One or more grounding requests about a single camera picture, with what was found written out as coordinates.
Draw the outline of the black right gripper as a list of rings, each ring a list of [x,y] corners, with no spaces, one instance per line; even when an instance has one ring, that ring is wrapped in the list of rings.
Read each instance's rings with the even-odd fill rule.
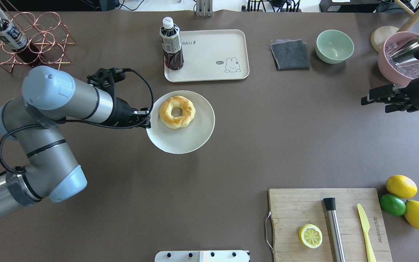
[[[392,103],[395,94],[396,97],[405,97],[405,102],[403,104]],[[369,94],[361,98],[361,105],[366,106],[371,103],[389,103],[385,106],[385,113],[419,111],[419,78],[412,80],[404,88],[399,85],[395,86],[395,84],[371,88]]]

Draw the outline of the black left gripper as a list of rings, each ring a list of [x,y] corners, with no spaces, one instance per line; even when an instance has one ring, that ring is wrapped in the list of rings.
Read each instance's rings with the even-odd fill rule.
[[[150,129],[150,108],[135,109],[121,98],[115,98],[108,118],[111,127],[142,127]]]

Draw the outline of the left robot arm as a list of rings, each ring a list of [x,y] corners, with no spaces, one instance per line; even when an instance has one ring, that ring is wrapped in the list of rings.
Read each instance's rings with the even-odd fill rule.
[[[116,96],[131,68],[100,68],[85,83],[49,66],[31,69],[22,95],[0,107],[0,219],[49,198],[62,202],[88,184],[59,126],[150,128],[152,106],[135,109]]]

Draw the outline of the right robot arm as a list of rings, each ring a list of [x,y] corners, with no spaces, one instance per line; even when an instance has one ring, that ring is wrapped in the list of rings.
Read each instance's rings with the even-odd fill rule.
[[[404,88],[397,88],[395,84],[371,88],[369,94],[361,98],[360,104],[367,106],[371,103],[385,103],[386,113],[419,111],[419,78]]]

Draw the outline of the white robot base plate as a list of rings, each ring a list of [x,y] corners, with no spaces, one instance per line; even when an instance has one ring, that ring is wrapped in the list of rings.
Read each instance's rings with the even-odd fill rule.
[[[186,250],[160,251],[155,262],[250,262],[250,252],[246,250]]]

